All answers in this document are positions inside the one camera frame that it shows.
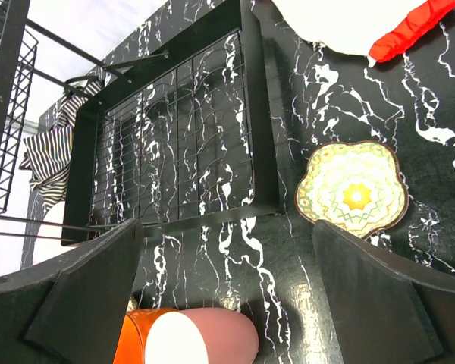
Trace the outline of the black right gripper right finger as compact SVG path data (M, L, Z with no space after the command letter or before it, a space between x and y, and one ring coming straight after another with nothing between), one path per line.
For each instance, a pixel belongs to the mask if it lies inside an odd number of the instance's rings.
M455 363L455 276L323 220L312 242L345 363Z

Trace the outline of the pink ceramic mug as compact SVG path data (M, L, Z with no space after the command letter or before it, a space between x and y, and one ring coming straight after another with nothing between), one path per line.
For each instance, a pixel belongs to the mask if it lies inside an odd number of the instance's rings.
M259 336L252 320L225 308L197 308L161 315L146 338L146 363L253 363Z

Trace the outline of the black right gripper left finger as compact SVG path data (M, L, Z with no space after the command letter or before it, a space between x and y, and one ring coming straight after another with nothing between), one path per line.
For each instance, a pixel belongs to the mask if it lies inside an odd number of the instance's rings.
M111 363L143 233L130 219L0 277L0 363Z

